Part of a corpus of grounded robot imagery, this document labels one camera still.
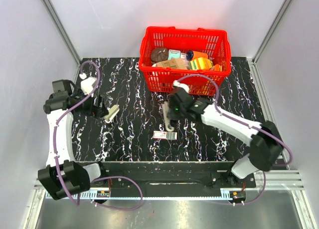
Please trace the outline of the beige staple remover tool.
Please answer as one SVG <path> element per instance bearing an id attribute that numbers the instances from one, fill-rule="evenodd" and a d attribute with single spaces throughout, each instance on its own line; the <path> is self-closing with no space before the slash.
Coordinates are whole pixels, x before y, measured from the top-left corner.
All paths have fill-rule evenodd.
<path id="1" fill-rule="evenodd" d="M 162 111 L 163 111 L 163 119 L 164 119 L 165 129 L 166 129 L 168 132 L 173 132 L 173 131 L 174 131 L 174 127 L 171 125 L 170 119 L 168 118 L 168 111 L 169 111 L 168 102 L 164 102 L 164 103 L 162 104 Z"/>

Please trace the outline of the beige stapler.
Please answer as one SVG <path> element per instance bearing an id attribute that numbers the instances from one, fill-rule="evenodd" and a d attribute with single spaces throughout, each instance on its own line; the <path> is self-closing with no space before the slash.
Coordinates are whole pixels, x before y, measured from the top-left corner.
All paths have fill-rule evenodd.
<path id="1" fill-rule="evenodd" d="M 111 123 L 113 121 L 113 119 L 115 118 L 115 116 L 119 113 L 120 109 L 118 105 L 113 105 L 108 114 L 105 115 L 103 118 L 106 121 L 106 123 Z"/>

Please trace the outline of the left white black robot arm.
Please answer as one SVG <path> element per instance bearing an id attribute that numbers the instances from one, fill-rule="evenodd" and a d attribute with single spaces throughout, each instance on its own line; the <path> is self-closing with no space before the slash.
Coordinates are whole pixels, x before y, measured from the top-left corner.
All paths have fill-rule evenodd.
<path id="1" fill-rule="evenodd" d="M 102 187 L 108 181 L 100 163 L 81 166 L 75 161 L 72 148 L 74 113 L 97 119 L 109 113 L 103 105 L 103 98 L 93 97 L 96 84 L 94 77 L 84 79 L 79 87 L 71 80 L 54 81 L 53 93 L 43 105 L 49 124 L 49 153 L 46 166 L 38 171 L 37 177 L 54 200 L 86 192 L 91 183 Z"/>

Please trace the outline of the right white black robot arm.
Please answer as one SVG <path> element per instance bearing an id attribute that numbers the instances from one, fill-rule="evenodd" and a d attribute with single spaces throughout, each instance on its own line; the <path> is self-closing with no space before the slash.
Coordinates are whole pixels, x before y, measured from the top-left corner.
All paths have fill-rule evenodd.
<path id="1" fill-rule="evenodd" d="M 260 123 L 241 118 L 205 98 L 195 99 L 181 87 L 172 91 L 162 109 L 165 127 L 170 132 L 177 121 L 186 118 L 220 129 L 249 147 L 248 153 L 235 161 L 227 174 L 227 183 L 232 187 L 240 186 L 249 174 L 270 171 L 284 149 L 273 122 Z"/>

